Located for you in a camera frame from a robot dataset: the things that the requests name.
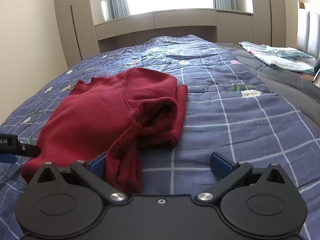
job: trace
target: bed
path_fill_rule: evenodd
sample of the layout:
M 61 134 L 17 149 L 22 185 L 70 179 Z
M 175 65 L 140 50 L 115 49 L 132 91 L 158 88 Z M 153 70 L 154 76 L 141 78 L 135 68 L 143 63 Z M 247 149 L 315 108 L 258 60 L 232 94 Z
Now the bed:
M 176 149 L 139 152 L 143 193 L 195 195 L 204 190 L 216 182 L 209 168 L 213 151 L 254 167 L 278 162 L 308 206 L 301 236 L 320 238 L 319 128 L 229 50 L 193 35 L 158 37 L 83 60 L 14 110 L 0 133 L 36 144 L 41 128 L 78 80 L 89 82 L 133 67 L 172 74 L 178 84 L 188 86 L 184 130 Z M 26 187 L 20 176 L 25 161 L 0 164 L 0 239 L 22 237 L 14 208 Z

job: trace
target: screw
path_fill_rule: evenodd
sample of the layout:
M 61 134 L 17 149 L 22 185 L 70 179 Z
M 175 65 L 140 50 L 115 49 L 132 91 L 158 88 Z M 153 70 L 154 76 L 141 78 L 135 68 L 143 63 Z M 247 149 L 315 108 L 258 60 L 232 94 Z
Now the screw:
M 213 199 L 213 195 L 211 193 L 203 192 L 198 194 L 198 199 L 202 201 L 209 201 Z
M 111 194 L 110 199 L 113 201 L 123 201 L 125 199 L 125 194 L 120 192 L 113 193 Z
M 167 201 L 163 198 L 158 199 L 159 204 L 165 204 Z

